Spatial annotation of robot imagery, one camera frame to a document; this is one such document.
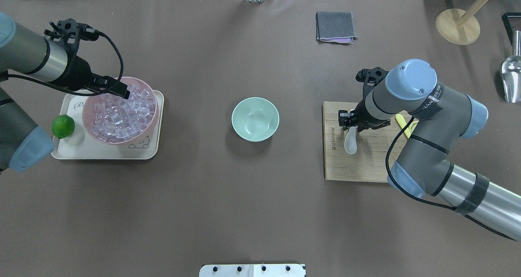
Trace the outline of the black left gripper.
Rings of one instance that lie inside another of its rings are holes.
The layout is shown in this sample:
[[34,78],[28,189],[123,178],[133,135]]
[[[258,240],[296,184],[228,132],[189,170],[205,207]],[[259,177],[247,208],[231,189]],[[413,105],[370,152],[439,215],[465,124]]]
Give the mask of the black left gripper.
[[89,90],[129,99],[128,86],[112,77],[103,77],[91,71],[90,65],[80,57],[68,56],[67,66],[61,75],[61,89]]

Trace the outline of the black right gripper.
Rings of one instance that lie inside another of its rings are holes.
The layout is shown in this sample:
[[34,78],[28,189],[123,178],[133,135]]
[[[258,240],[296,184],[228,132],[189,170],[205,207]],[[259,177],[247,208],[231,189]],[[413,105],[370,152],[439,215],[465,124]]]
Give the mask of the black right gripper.
[[357,131],[381,129],[390,125],[391,113],[383,111],[374,100],[363,100],[349,112],[339,110],[338,123],[343,131],[356,127]]

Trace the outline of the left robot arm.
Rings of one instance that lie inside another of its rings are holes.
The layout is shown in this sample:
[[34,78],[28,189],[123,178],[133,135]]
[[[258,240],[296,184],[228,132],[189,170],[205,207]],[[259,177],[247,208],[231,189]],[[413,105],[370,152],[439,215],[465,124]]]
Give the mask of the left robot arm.
[[[74,19],[51,22],[43,34],[15,21],[7,13],[1,19],[1,171],[26,171],[54,150],[54,142],[43,127],[11,95],[6,83],[25,81],[64,94],[97,96],[111,94],[127,99],[129,91],[122,82],[123,59],[115,43],[88,24]],[[120,69],[113,78],[93,73],[89,62],[78,56],[80,42],[106,39],[118,56]]]

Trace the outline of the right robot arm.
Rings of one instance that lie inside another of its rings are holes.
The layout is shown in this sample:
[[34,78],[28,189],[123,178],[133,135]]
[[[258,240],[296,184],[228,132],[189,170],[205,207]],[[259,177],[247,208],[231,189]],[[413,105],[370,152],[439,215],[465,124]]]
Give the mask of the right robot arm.
[[520,240],[520,196],[448,160],[458,139],[473,138],[484,128],[486,106],[439,82],[435,69],[421,59],[389,71],[362,69],[356,79],[363,83],[363,99],[354,110],[339,111],[343,129],[383,128],[402,111],[418,121],[394,164],[385,158],[391,186],[503,238]]

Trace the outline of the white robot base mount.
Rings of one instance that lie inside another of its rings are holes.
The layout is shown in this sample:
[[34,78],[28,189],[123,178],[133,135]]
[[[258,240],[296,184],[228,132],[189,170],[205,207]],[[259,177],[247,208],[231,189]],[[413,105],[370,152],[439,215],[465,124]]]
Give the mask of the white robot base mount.
[[304,264],[207,264],[199,277],[305,277]]

